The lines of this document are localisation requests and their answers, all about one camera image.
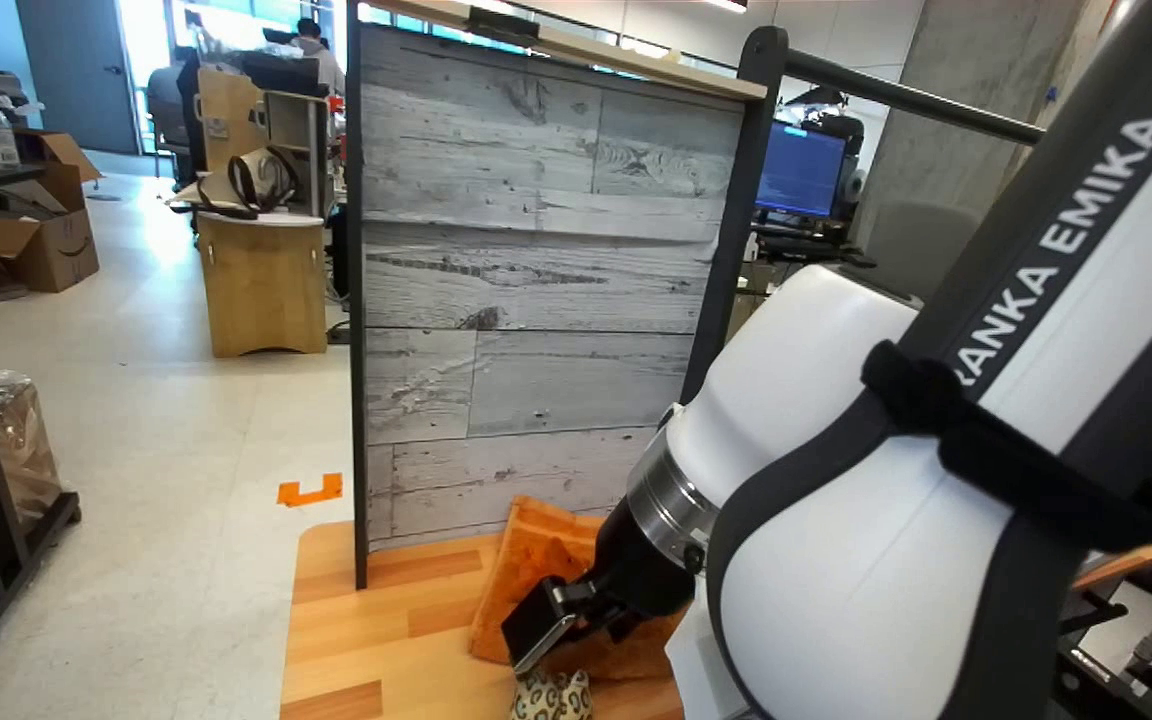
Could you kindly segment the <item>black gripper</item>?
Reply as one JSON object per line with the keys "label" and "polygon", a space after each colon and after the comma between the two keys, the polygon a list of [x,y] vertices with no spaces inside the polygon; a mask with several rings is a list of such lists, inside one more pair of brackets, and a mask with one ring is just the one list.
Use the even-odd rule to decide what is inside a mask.
{"label": "black gripper", "polygon": [[682,613],[698,595],[706,544],[686,538],[676,556],[662,553],[638,524],[630,505],[616,505],[596,532],[596,562],[584,585],[541,578],[499,624],[518,673],[532,673],[572,630],[577,639],[607,630],[633,637],[656,617]]}

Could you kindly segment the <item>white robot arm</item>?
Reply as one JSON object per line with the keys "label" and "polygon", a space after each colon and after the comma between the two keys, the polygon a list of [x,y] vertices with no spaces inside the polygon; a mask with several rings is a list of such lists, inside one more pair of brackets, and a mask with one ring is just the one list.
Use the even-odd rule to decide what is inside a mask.
{"label": "white robot arm", "polygon": [[708,357],[518,673],[663,618],[688,720],[1152,720],[1065,607],[1152,544],[1152,0],[941,289],[792,271]]}

